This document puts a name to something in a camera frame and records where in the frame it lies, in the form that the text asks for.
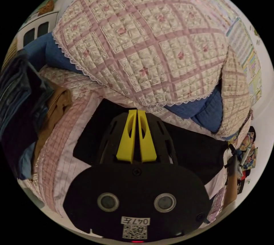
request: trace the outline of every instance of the pink quilted blanket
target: pink quilted blanket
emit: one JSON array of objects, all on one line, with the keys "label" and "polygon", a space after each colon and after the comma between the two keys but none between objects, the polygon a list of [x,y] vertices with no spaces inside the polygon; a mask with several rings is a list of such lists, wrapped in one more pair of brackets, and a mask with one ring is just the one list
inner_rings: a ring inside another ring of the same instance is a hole
[{"label": "pink quilted blanket", "polygon": [[201,5],[74,0],[53,36],[78,70],[144,109],[206,98],[221,79],[223,120],[217,135],[234,134],[248,116],[243,69]]},{"label": "pink quilted blanket", "polygon": [[[35,195],[54,212],[67,217],[63,202],[73,179],[88,164],[73,157],[73,149],[103,98],[125,107],[142,109],[141,105],[131,101],[114,90],[101,86],[89,77],[74,72],[45,67],[40,74],[54,83],[69,89],[73,105],[54,127],[50,137],[42,148],[37,160],[33,181],[25,181]],[[165,108],[145,108],[162,120],[198,133],[211,135],[192,121],[183,121]],[[223,169],[205,185],[210,198],[221,190],[227,179],[227,170]]]}]

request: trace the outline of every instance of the window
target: window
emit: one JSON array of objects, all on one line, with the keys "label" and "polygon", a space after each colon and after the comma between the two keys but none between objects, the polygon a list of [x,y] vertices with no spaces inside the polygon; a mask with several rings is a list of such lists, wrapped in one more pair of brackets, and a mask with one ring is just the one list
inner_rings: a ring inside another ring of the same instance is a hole
[{"label": "window", "polygon": [[30,42],[34,40],[34,33],[35,33],[35,29],[32,28],[31,30],[29,30],[28,32],[24,34],[23,47],[25,47],[27,44],[29,44]]},{"label": "window", "polygon": [[37,31],[37,37],[40,37],[42,35],[45,35],[49,32],[49,22],[45,22],[39,25],[38,31]]}]

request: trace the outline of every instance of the label sticker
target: label sticker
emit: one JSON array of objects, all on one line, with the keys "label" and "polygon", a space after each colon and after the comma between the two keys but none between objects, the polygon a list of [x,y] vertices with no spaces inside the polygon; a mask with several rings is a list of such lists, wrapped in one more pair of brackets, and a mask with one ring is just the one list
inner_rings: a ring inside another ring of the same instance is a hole
[{"label": "label sticker", "polygon": [[150,218],[138,218],[138,217],[122,216],[121,224],[149,226],[150,225]]},{"label": "label sticker", "polygon": [[148,238],[150,218],[122,216],[121,224],[124,225],[123,238],[139,240]]}]

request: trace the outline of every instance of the camera lens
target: camera lens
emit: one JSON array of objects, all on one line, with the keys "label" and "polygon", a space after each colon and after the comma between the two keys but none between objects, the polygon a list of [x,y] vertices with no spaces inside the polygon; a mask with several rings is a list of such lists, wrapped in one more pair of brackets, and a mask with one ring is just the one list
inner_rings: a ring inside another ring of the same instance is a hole
[{"label": "camera lens", "polygon": [[157,211],[165,213],[170,212],[176,205],[176,199],[171,194],[160,194],[154,201],[154,207]]},{"label": "camera lens", "polygon": [[113,212],[119,207],[118,198],[111,193],[104,193],[98,197],[97,204],[105,212]]}]

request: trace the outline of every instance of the poster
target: poster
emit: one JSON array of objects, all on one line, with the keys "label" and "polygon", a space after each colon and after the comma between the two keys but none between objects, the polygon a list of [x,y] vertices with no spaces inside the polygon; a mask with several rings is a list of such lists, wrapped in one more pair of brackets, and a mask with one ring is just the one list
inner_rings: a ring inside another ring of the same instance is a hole
[{"label": "poster", "polygon": [[254,105],[262,95],[261,66],[245,24],[225,0],[191,1],[201,4],[227,35],[246,75],[251,105]]}]

